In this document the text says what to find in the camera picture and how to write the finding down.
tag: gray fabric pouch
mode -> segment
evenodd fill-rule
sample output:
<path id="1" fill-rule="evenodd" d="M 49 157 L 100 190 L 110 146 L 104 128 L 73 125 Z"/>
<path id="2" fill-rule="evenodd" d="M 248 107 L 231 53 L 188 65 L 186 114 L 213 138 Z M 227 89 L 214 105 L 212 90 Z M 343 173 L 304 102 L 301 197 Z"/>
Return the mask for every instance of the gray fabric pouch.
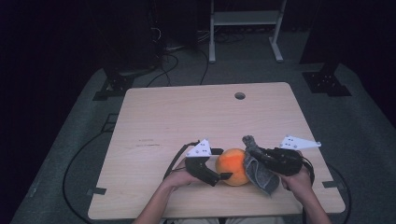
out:
<path id="1" fill-rule="evenodd" d="M 250 151 L 261 152 L 253 136 L 246 135 L 242 138 L 246 146 L 244 166 L 249 180 L 264 193 L 271 195 L 279 186 L 279 177 L 264 167 L 264 165 L 250 156 Z"/>

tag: table top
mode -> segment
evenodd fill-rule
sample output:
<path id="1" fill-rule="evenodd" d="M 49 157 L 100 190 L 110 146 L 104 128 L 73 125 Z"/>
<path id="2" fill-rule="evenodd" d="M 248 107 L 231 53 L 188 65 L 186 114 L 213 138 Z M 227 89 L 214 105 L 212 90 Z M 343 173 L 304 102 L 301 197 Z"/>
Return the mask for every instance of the table top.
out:
<path id="1" fill-rule="evenodd" d="M 93 195 L 89 217 L 137 217 L 183 145 L 207 138 L 212 147 L 245 149 L 242 137 L 247 134 L 266 148 L 279 147 L 287 134 L 315 141 L 287 83 L 128 90 L 96 186 L 106 193 Z M 303 153 L 315 168 L 313 189 L 325 211 L 343 212 L 338 189 L 323 187 L 332 176 L 319 149 Z M 215 170 L 216 158 L 209 159 L 208 168 Z M 281 185 L 268 196 L 251 183 L 194 183 L 172 194 L 164 217 L 260 217 L 301 211 Z"/>

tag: metal leg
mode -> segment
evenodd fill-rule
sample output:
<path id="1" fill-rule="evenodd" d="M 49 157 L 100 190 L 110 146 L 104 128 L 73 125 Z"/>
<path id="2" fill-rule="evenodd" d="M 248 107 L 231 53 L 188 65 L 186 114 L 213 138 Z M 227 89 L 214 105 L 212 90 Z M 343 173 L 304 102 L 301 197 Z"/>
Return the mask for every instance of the metal leg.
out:
<path id="1" fill-rule="evenodd" d="M 210 42 L 209 42 L 209 62 L 216 62 L 216 52 L 215 52 L 215 6 L 214 0 L 211 2 L 210 6 Z"/>
<path id="2" fill-rule="evenodd" d="M 283 0 L 282 6 L 281 6 L 281 8 L 279 10 L 279 15 L 278 15 L 277 20 L 276 20 L 274 36 L 271 36 L 269 38 L 270 39 L 271 48 L 273 49 L 273 52 L 275 54 L 276 61 L 279 62 L 279 63 L 283 63 L 283 57 L 280 54 L 280 50 L 279 50 L 279 47 L 277 46 L 276 41 L 277 41 L 277 37 L 279 35 L 280 25 L 282 24 L 283 15 L 285 13 L 286 3 L 287 3 L 287 0 Z"/>

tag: white metal frame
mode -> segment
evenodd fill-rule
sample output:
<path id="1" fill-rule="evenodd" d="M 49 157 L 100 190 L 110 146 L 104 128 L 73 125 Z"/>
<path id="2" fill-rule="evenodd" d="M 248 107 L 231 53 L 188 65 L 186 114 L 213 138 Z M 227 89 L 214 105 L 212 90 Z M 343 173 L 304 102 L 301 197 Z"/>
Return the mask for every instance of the white metal frame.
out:
<path id="1" fill-rule="evenodd" d="M 280 25 L 285 13 L 287 0 L 282 0 L 280 10 L 267 11 L 229 11 L 215 12 L 214 0 L 210 6 L 210 42 L 209 42 L 209 62 L 216 62 L 215 52 L 215 26 L 217 25 L 263 25 L 274 24 L 274 35 L 269 37 L 271 48 L 275 54 L 276 61 L 283 62 L 283 57 L 277 46 L 277 38 L 279 35 Z"/>

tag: round orange object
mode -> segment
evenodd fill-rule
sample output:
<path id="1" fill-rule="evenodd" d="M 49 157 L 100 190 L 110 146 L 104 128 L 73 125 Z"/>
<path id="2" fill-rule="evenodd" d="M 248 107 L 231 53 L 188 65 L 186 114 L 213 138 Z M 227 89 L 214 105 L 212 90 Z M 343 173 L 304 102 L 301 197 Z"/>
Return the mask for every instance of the round orange object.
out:
<path id="1" fill-rule="evenodd" d="M 244 167 L 245 150 L 230 148 L 225 150 L 216 160 L 216 171 L 220 173 L 233 173 L 227 180 L 223 180 L 231 186 L 241 186 L 248 182 Z"/>

